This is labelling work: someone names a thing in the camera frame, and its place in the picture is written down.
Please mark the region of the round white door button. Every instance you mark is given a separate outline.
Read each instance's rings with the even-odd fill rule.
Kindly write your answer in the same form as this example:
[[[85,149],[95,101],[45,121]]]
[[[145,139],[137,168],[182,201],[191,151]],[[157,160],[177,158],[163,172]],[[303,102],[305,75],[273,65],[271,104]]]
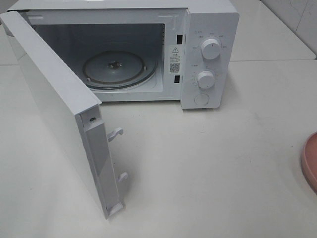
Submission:
[[[209,103],[209,99],[208,94],[199,94],[194,98],[194,102],[198,106],[206,106]]]

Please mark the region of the white timer knob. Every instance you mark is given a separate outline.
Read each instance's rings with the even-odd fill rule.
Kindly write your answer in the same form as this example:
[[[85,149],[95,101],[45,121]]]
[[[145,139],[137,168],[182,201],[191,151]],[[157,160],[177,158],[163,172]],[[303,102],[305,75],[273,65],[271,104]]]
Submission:
[[[197,75],[198,87],[201,89],[210,89],[215,84],[215,75],[212,71],[205,70]]]

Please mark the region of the white microwave door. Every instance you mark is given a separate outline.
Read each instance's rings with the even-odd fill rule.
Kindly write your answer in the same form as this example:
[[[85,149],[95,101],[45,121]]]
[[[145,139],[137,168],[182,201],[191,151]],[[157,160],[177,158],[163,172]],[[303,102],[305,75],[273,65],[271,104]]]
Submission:
[[[40,114],[106,218],[123,208],[101,101],[16,11],[0,16],[5,33]]]

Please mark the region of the pink round plate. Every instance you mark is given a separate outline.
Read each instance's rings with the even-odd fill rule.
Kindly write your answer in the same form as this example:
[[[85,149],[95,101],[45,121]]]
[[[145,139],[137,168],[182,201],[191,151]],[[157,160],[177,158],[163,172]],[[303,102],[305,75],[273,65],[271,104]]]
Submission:
[[[302,155],[301,169],[303,175],[314,193],[317,193],[317,133],[306,140]]]

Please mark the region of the glass microwave turntable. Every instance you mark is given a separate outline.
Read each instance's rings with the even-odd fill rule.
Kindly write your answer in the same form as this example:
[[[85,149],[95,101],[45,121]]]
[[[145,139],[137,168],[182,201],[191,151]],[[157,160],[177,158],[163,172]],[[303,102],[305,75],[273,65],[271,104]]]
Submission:
[[[83,65],[84,83],[94,89],[116,90],[132,87],[149,79],[156,71],[154,57],[129,51],[104,51]]]

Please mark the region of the white microwave oven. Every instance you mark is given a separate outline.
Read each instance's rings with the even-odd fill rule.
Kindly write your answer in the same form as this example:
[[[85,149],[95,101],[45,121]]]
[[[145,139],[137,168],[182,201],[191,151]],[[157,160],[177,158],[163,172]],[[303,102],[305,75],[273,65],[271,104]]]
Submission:
[[[85,85],[101,102],[179,101],[184,109],[220,105],[239,21],[228,0],[19,0],[5,13],[20,13],[84,83],[82,68],[104,51],[154,57],[155,73],[146,81],[116,90]],[[201,44],[219,39],[220,55],[204,59]],[[215,75],[210,89],[197,75]],[[208,94],[209,103],[194,98]]]

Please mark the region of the upper white power knob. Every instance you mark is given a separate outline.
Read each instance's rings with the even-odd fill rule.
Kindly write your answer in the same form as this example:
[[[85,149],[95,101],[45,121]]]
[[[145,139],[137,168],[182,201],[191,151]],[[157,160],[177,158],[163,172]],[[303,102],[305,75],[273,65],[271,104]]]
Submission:
[[[213,60],[220,55],[221,43],[219,39],[209,38],[202,42],[201,53],[204,59]]]

